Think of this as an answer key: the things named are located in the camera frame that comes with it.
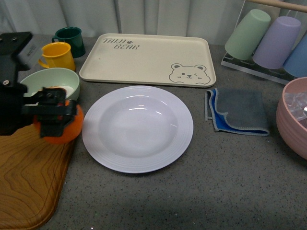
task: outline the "wooden cutting board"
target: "wooden cutting board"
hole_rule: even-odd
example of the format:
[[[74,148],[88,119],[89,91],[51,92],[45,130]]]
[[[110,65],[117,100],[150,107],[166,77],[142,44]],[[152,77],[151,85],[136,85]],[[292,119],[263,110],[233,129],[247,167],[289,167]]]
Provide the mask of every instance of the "wooden cutting board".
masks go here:
[[[74,141],[53,145],[34,126],[0,137],[0,229],[37,229],[53,215]]]

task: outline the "green mug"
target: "green mug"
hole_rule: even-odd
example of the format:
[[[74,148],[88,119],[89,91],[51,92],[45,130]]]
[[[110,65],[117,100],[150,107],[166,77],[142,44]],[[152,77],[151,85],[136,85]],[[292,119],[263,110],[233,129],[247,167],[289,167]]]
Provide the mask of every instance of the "green mug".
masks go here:
[[[52,42],[66,42],[71,46],[71,54],[73,58],[81,57],[85,54],[81,29],[78,27],[66,27],[56,31],[51,39]]]

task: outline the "cloth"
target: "cloth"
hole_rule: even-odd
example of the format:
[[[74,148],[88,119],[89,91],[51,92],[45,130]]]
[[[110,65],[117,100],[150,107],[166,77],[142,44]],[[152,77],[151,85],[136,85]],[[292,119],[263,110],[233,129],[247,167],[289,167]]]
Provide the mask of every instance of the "cloth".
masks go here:
[[[205,119],[213,121],[215,131],[255,136],[270,134],[259,91],[223,88],[207,90]]]

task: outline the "blue cloth edge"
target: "blue cloth edge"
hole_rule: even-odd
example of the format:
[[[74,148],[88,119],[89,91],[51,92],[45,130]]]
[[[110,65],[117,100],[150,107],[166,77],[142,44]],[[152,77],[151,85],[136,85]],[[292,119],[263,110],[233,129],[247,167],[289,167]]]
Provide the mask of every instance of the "blue cloth edge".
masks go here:
[[[211,119],[213,121],[213,126],[215,131],[225,131],[242,135],[253,135],[253,136],[268,136],[270,134],[269,130],[261,127],[236,127],[232,126],[227,121],[227,112],[221,113],[217,111],[217,100],[218,100],[218,90],[207,90],[205,94],[205,120]],[[208,105],[211,110],[212,116],[208,116]]]

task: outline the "pink bowl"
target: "pink bowl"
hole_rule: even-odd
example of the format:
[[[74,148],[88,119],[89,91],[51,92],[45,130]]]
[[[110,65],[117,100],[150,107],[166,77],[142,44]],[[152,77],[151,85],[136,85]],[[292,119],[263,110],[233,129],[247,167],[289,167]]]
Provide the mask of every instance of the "pink bowl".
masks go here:
[[[307,129],[290,113],[285,102],[286,92],[299,93],[307,91],[307,77],[292,80],[283,89],[276,112],[277,128],[285,143],[298,155],[307,159]]]

